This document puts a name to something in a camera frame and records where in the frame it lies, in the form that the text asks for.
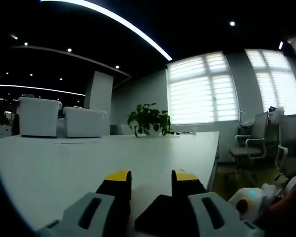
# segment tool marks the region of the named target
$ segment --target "desk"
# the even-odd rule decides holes
[[[63,211],[95,192],[106,175],[130,169],[133,225],[158,195],[171,195],[172,169],[192,172],[210,188],[218,140],[219,132],[158,138],[12,136],[0,139],[0,176],[20,215],[37,230],[62,219]]]

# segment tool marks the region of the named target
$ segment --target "office chair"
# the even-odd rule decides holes
[[[296,115],[286,115],[280,125],[280,142],[275,165],[287,178],[296,176]]]
[[[263,158],[266,156],[265,147],[265,130],[267,124],[268,112],[257,114],[252,126],[251,135],[237,135],[235,137],[238,146],[231,148],[229,153],[236,159],[236,173],[245,170],[253,163],[253,159]],[[245,146],[240,146],[239,139],[245,139]]]

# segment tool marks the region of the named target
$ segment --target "window blind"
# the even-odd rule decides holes
[[[246,50],[256,72],[264,111],[284,107],[286,115],[296,114],[296,79],[281,52]]]
[[[236,120],[238,103],[222,53],[188,58],[168,65],[171,123]]]

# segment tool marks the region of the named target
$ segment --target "potted plant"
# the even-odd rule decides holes
[[[166,135],[170,131],[171,121],[168,111],[159,111],[151,109],[150,106],[153,104],[138,105],[136,111],[133,111],[127,120],[127,124],[132,128],[134,121],[137,124],[134,126],[135,136],[138,137],[137,132],[142,134],[145,133],[148,136],[159,136],[162,132],[162,136]]]

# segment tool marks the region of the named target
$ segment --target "ceiling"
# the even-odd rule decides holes
[[[245,2],[169,0],[89,0],[118,14],[152,38],[173,61],[213,51],[244,48],[278,50],[296,34],[296,1]],[[83,6],[37,0],[0,1],[0,84],[43,87],[84,94],[95,70],[114,76],[114,85],[129,77],[68,55],[24,46],[46,47],[86,57],[131,79],[160,70],[169,62],[137,34],[111,18]],[[291,46],[282,51],[293,56]],[[73,106],[77,95],[2,87],[4,96],[23,93]]]

